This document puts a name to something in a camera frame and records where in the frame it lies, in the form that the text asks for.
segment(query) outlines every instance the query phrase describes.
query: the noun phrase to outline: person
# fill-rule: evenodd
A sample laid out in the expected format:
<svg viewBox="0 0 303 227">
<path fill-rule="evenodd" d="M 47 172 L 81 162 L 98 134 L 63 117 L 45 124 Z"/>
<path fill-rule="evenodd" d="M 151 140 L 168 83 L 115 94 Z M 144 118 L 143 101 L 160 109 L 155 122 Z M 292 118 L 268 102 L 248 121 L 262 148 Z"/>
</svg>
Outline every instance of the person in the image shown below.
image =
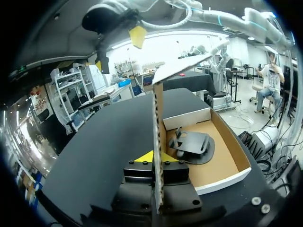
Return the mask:
<svg viewBox="0 0 303 227">
<path fill-rule="evenodd" d="M 272 96 L 275 100 L 275 113 L 272 119 L 273 123 L 276 124 L 280 114 L 279 107 L 281 104 L 280 83 L 284 83 L 284 75 L 282 69 L 276 65 L 275 54 L 270 52 L 269 58 L 270 64 L 265 65 L 261 71 L 256 69 L 258 75 L 263 77 L 263 89 L 257 93 L 258 104 L 255 112 L 260 113 L 262 111 L 263 99 Z"/>
</svg>

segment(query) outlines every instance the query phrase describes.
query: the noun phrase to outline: jeans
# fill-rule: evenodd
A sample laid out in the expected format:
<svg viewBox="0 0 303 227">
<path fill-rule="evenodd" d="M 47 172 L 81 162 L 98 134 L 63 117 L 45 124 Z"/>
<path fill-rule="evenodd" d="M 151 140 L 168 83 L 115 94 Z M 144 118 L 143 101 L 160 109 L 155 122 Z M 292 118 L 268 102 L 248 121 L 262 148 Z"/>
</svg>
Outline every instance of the jeans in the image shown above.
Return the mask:
<svg viewBox="0 0 303 227">
<path fill-rule="evenodd" d="M 280 108 L 280 104 L 281 104 L 281 97 L 280 97 L 280 93 L 278 91 L 273 91 L 270 90 L 269 88 L 264 88 L 262 90 L 260 90 L 257 93 L 258 96 L 258 104 L 257 104 L 257 110 L 261 111 L 262 110 L 262 106 L 263 106 L 263 99 L 268 97 L 268 96 L 272 96 L 275 100 L 275 114 L 273 115 L 273 119 L 277 120 L 278 116 L 280 114 L 280 111 L 278 110 L 278 108 Z"/>
</svg>

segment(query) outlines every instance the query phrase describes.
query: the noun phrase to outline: screw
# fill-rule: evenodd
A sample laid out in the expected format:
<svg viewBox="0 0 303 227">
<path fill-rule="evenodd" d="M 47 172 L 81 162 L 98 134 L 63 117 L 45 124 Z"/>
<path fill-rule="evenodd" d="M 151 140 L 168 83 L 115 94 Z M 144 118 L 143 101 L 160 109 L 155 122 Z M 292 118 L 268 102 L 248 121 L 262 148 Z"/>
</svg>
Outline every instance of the screw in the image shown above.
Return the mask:
<svg viewBox="0 0 303 227">
<path fill-rule="evenodd" d="M 251 204 L 254 206 L 258 206 L 261 203 L 261 198 L 260 197 L 254 197 L 251 199 Z"/>
<path fill-rule="evenodd" d="M 270 205 L 269 204 L 264 204 L 262 207 L 261 207 L 261 212 L 262 214 L 268 214 L 270 211 Z"/>
</svg>

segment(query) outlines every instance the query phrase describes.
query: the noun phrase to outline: black table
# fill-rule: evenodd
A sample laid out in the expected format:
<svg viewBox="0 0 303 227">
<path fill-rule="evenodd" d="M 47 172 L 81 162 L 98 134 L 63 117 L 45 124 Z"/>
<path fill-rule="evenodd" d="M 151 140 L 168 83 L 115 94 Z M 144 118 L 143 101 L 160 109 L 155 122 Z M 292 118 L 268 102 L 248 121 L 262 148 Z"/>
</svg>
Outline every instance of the black table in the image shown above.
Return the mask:
<svg viewBox="0 0 303 227">
<path fill-rule="evenodd" d="M 165 91 L 164 104 L 164 118 L 208 108 L 185 88 Z M 251 172 L 239 183 L 202 195 L 205 207 L 224 205 L 230 213 L 266 188 L 260 168 L 239 143 L 250 161 Z M 152 149 L 151 95 L 107 106 L 92 116 L 65 147 L 48 174 L 43 192 L 80 222 L 80 213 L 90 213 L 90 204 L 111 208 L 127 162 Z M 53 221 L 41 205 L 38 211 L 46 221 Z"/>
<path fill-rule="evenodd" d="M 214 96 L 216 94 L 214 81 L 209 74 L 190 70 L 184 72 L 184 74 L 185 76 L 176 75 L 164 81 L 163 90 L 187 88 L 192 92 L 207 90 L 210 96 Z"/>
</svg>

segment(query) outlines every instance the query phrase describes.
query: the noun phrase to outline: stool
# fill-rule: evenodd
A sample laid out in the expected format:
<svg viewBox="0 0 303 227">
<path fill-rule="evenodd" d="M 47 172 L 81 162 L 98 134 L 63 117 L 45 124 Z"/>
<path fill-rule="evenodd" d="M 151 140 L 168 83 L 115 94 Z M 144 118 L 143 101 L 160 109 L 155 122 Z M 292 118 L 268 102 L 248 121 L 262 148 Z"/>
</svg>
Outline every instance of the stool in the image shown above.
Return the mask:
<svg viewBox="0 0 303 227">
<path fill-rule="evenodd" d="M 257 85 L 257 84 L 253 84 L 251 87 L 252 87 L 252 89 L 254 89 L 256 91 L 256 96 L 255 97 L 251 97 L 250 98 L 250 102 L 254 101 L 254 104 L 257 105 L 257 102 L 258 102 L 258 96 L 257 96 L 257 94 L 258 94 L 258 92 L 260 90 L 263 89 L 263 86 Z M 270 107 L 271 107 L 271 104 L 273 104 L 275 100 L 274 100 L 274 98 L 272 96 L 268 96 L 266 99 L 269 101 L 269 105 L 262 107 L 262 113 L 263 114 L 265 112 L 268 113 L 269 114 L 269 118 L 271 118 L 271 116 L 272 116 L 273 113 L 272 113 Z"/>
<path fill-rule="evenodd" d="M 257 96 L 257 93 L 258 91 L 262 90 L 263 89 L 263 86 L 260 86 L 260 85 L 257 85 L 257 84 L 252 84 L 252 89 L 254 89 L 256 91 L 256 97 L 251 97 L 250 98 L 250 103 L 252 101 L 254 101 L 254 104 L 257 105 L 257 102 L 258 102 L 258 96 Z"/>
</svg>

